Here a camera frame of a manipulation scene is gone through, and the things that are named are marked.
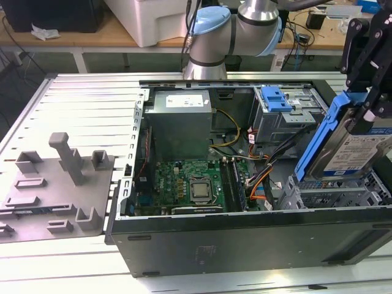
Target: yellow wire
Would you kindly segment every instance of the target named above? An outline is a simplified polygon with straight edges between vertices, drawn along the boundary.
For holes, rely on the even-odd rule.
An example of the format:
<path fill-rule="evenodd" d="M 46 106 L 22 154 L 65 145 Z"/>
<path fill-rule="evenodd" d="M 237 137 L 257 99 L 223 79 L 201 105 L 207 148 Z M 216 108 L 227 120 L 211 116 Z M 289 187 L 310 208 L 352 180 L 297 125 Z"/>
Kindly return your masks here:
<path fill-rule="evenodd" d="M 223 110 L 218 109 L 218 108 L 216 109 L 216 111 L 219 111 L 219 112 L 225 114 L 235 124 L 235 126 L 237 128 L 237 134 L 236 134 L 236 136 L 235 136 L 233 141 L 230 141 L 230 142 L 227 142 L 227 143 L 222 143 L 222 144 L 212 144 L 212 145 L 210 145 L 210 147 L 226 147 L 226 146 L 230 146 L 231 144 L 234 144 L 235 142 L 238 141 L 240 133 L 241 133 L 241 128 L 236 123 L 236 121 L 226 111 L 223 111 Z"/>

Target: blue plastic latch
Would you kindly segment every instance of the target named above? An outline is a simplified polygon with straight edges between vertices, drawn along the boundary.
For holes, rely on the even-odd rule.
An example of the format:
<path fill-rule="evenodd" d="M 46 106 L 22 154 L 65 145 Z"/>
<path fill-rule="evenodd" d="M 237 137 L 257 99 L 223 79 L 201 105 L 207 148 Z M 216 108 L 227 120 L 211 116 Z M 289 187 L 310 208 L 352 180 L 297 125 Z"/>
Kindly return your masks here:
<path fill-rule="evenodd" d="M 270 112 L 290 112 L 293 110 L 282 91 L 276 86 L 262 87 L 262 96 Z"/>
<path fill-rule="evenodd" d="M 194 35 L 202 35 L 223 26 L 230 18 L 230 10 L 221 6 L 209 6 L 197 11 Z"/>

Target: floor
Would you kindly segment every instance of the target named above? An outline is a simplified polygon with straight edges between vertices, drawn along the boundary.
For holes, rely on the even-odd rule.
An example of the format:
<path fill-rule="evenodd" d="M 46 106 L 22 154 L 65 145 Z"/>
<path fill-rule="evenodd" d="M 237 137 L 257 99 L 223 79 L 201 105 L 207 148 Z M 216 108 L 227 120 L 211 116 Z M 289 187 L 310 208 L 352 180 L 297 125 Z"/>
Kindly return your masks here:
<path fill-rule="evenodd" d="M 98 72 L 178 72 L 179 54 L 130 54 L 130 68 L 124 67 L 122 54 L 90 53 L 86 55 L 88 66 L 93 73 Z M 36 53 L 34 60 L 47 73 L 75 74 L 77 67 L 72 55 L 67 53 Z M 240 71 L 269 71 L 272 56 L 255 58 L 243 56 Z M 300 71 L 335 71 L 340 58 L 316 56 L 313 60 L 304 60 Z M 293 71 L 294 66 L 287 64 L 285 71 Z M 5 136 L 18 115 L 24 109 L 35 89 L 43 80 L 44 74 L 29 58 L 23 58 L 20 67 L 8 67 L 0 74 L 0 140 Z"/>

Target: table leg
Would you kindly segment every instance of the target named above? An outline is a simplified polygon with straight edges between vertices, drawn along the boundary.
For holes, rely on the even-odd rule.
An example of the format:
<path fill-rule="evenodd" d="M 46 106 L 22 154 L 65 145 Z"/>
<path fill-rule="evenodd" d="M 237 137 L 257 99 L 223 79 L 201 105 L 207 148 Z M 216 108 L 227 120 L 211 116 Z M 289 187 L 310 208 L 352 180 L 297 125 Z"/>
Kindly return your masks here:
<path fill-rule="evenodd" d="M 124 66 L 125 66 L 125 67 L 130 67 L 128 53 L 123 53 L 123 54 L 122 54 L 122 58 L 123 58 L 123 60 L 124 60 Z"/>
<path fill-rule="evenodd" d="M 78 71 L 80 74 L 88 74 L 89 70 L 86 64 L 85 59 L 83 58 L 82 51 L 74 51 L 72 52 L 73 58 L 75 58 L 76 66 L 78 67 Z"/>
<path fill-rule="evenodd" d="M 274 59 L 272 60 L 271 69 L 269 71 L 280 72 L 282 70 L 282 65 L 285 57 L 286 57 L 286 52 L 280 52 L 280 51 L 275 52 Z"/>

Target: wooden table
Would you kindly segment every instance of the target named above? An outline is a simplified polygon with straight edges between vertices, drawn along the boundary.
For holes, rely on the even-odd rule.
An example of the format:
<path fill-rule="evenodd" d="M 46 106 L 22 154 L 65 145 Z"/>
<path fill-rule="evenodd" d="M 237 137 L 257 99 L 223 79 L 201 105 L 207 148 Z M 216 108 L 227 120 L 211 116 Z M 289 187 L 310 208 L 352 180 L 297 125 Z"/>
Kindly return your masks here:
<path fill-rule="evenodd" d="M 293 12 L 290 19 L 301 25 L 306 22 L 307 13 Z M 308 49 L 309 55 L 341 55 L 345 35 L 337 30 L 337 20 L 325 19 L 321 30 L 313 30 L 315 40 Z M 108 13 L 105 16 L 101 28 L 94 34 L 82 34 L 77 32 L 60 32 L 61 37 L 41 41 L 29 32 L 15 33 L 10 25 L 7 29 L 13 38 L 28 52 L 68 52 L 73 54 L 79 73 L 87 73 L 88 67 L 83 58 L 84 53 L 180 53 L 183 38 L 174 38 L 159 42 L 152 47 L 138 47 L 133 38 L 128 34 L 117 18 Z M 306 33 L 304 29 L 298 28 L 298 32 Z M 4 51 L 21 51 L 6 33 L 0 23 L 0 46 Z M 280 71 L 285 56 L 293 46 L 293 36 L 286 29 L 282 42 L 276 47 L 273 55 L 271 71 Z"/>

